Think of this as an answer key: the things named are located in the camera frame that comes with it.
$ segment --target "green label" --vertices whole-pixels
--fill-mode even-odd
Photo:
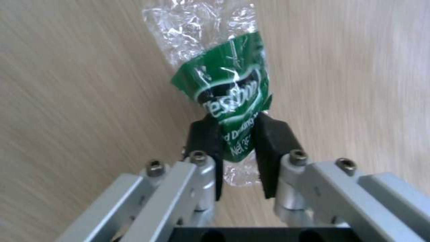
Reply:
[[[254,119],[269,109],[272,100],[258,32],[231,39],[184,63],[172,83],[217,118],[224,159],[239,162],[254,149]]]

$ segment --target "silver metal frame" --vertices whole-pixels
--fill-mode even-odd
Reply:
[[[215,161],[196,163],[157,161],[139,176],[120,175],[57,241],[110,241],[131,224],[121,241],[165,242],[175,226],[205,225],[215,203]]]
[[[355,167],[351,172],[340,160],[305,167],[289,161],[289,155],[281,160],[281,186],[275,199],[274,210],[281,220],[296,226],[344,226],[346,222],[363,241],[428,238],[430,200],[405,182],[392,175],[363,177],[355,164],[349,163]]]
[[[123,224],[131,223],[152,192],[147,179],[120,175],[57,241],[110,241]]]
[[[154,162],[139,176],[122,174],[57,241],[110,241],[132,223],[121,241],[166,242],[175,226],[204,225],[215,162],[193,154],[171,169]],[[309,164],[303,152],[283,156],[274,211],[293,226],[350,226],[363,241],[430,241],[428,197],[392,174],[363,176],[346,158]]]

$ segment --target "beige wooden panel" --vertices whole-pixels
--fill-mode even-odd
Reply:
[[[259,1],[274,103],[315,161],[347,156],[430,194],[430,3]],[[52,241],[122,172],[179,157],[204,111],[140,0],[0,2],[0,240]],[[260,186],[214,225],[280,226]]]

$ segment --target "clear plastic wrapper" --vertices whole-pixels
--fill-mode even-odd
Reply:
[[[144,21],[176,74],[172,84],[215,117],[224,137],[224,178],[258,182],[251,129],[270,107],[264,48],[248,0],[153,0]]]

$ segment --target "screw head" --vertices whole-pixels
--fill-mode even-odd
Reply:
[[[307,163],[307,154],[301,149],[292,149],[290,151],[290,162],[293,165],[305,166]]]
[[[357,170],[355,162],[348,158],[339,158],[336,160],[335,164],[350,177],[353,176]]]
[[[149,177],[159,177],[165,172],[164,164],[159,160],[150,160],[146,164],[146,174]]]
[[[206,164],[206,159],[206,152],[201,150],[195,150],[190,154],[190,162],[197,166],[204,166]]]

